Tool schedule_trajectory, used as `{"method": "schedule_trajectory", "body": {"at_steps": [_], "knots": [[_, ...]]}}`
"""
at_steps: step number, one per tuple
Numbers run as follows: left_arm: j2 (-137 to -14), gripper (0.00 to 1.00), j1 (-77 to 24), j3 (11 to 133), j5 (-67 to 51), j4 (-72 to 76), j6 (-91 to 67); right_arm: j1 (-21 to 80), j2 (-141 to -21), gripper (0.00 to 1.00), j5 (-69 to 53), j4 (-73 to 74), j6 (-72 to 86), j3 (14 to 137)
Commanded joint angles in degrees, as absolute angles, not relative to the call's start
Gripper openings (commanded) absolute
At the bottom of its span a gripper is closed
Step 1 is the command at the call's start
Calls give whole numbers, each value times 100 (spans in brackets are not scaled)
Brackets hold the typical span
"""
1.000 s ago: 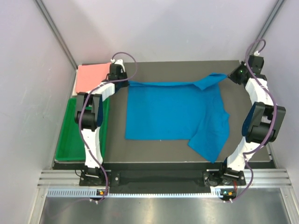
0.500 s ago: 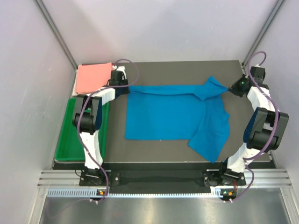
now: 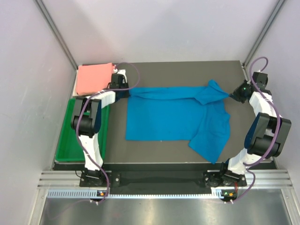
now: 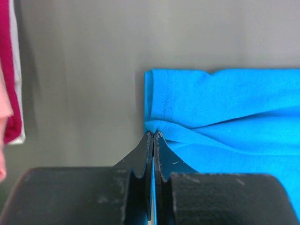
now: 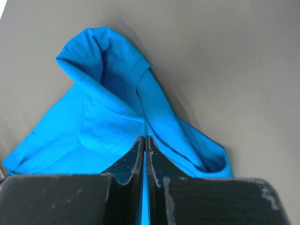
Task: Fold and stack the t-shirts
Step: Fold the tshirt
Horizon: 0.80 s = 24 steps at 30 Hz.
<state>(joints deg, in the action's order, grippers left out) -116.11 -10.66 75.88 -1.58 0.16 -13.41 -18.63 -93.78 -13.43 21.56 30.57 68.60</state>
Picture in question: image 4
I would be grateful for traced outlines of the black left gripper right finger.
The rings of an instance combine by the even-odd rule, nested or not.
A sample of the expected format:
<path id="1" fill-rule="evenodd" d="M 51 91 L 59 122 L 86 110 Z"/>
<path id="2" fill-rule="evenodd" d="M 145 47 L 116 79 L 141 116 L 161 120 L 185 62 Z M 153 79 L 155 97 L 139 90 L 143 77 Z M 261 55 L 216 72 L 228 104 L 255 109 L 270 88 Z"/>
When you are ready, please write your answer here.
<path id="1" fill-rule="evenodd" d="M 153 138 L 153 192 L 157 225 L 297 225 L 286 190 L 273 176 L 198 173 Z"/>

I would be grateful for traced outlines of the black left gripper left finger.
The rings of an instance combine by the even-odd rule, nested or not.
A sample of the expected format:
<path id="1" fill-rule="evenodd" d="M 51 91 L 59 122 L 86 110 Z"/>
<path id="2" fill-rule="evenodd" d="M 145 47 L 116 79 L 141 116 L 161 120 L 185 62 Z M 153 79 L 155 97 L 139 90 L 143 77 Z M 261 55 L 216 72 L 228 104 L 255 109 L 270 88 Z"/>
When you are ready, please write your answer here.
<path id="1" fill-rule="evenodd" d="M 3 225 L 146 225 L 151 220 L 153 134 L 114 166 L 36 167 L 4 205 Z"/>

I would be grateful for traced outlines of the blue t shirt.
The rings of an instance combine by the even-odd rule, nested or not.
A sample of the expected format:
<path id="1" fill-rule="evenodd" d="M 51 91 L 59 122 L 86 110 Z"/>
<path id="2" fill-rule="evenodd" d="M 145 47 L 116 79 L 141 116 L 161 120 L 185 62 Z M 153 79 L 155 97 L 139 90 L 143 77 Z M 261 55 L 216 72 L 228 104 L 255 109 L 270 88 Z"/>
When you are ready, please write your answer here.
<path id="1" fill-rule="evenodd" d="M 144 129 L 198 173 L 275 177 L 300 219 L 300 71 L 153 69 Z"/>

